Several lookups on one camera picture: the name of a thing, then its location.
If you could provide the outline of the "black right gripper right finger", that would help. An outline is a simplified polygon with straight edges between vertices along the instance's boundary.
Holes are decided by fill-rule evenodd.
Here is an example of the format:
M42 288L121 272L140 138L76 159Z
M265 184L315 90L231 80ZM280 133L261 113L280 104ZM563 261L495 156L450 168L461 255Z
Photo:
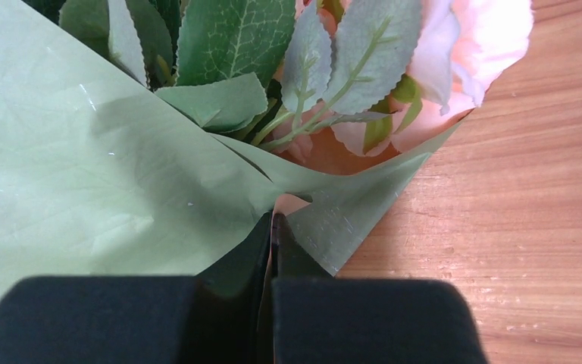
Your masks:
M334 278L272 220L277 363L485 363L465 298L432 279Z

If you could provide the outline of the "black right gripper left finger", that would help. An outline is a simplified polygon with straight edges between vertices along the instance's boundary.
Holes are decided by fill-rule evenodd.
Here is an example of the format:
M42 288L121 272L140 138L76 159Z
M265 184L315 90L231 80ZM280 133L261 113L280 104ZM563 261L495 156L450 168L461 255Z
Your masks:
M37 276L0 300L0 363L270 363L271 213L197 275Z

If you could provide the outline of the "green and peach wrapping paper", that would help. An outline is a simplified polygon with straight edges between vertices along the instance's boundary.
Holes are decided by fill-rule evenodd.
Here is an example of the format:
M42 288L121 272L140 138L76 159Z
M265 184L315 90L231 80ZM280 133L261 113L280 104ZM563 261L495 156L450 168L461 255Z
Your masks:
M425 1L290 1L294 27L257 124L211 133L31 8L0 1L0 300L45 275L196 275L261 217L290 216L336 274L442 132L372 167L307 166L319 132L384 131Z

